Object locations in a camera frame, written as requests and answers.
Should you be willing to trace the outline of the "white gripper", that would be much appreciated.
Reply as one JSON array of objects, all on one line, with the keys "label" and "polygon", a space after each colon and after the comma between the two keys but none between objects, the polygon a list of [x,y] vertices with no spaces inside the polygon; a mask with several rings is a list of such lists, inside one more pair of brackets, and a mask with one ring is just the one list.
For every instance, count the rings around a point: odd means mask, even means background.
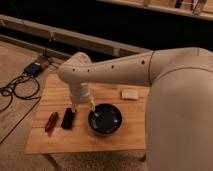
[{"label": "white gripper", "polygon": [[[69,85],[70,90],[70,97],[72,103],[70,105],[71,111],[76,112],[77,105],[76,104],[82,104],[87,103],[91,100],[91,92],[89,85],[87,83],[81,83],[81,84],[70,84]],[[95,111],[95,103],[89,102],[89,108],[91,111]]]}]

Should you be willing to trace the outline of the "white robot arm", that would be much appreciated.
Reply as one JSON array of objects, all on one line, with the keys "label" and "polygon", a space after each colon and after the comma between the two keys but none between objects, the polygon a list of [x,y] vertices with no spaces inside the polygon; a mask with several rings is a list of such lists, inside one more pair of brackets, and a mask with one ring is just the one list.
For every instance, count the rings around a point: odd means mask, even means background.
[{"label": "white robot arm", "polygon": [[74,104],[91,99],[92,82],[147,86],[147,170],[213,171],[213,52],[177,48],[97,63],[78,52],[58,77]]}]

